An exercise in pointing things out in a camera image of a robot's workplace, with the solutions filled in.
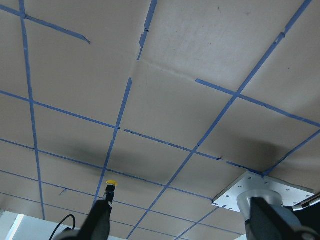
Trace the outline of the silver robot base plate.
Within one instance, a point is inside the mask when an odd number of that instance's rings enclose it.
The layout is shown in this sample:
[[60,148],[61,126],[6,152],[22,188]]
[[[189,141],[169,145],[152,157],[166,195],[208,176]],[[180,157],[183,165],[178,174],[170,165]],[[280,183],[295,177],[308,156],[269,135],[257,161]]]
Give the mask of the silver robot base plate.
[[247,171],[215,196],[211,204],[244,214],[250,211],[252,197],[263,198],[270,205],[293,207],[314,195],[312,189]]

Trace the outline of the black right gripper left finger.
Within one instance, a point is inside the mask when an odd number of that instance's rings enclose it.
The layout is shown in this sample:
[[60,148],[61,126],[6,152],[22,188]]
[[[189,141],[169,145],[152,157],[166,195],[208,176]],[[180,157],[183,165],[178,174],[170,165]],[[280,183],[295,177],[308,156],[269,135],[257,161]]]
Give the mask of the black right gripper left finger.
[[80,240],[107,240],[110,235],[112,207],[106,200],[98,200],[79,231]]

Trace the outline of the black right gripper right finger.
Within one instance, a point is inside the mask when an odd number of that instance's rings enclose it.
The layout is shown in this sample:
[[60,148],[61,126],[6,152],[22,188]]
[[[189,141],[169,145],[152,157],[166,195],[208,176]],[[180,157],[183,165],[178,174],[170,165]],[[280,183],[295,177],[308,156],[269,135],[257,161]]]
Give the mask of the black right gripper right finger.
[[289,209],[262,197],[250,200],[250,228],[257,240],[298,240],[300,221]]

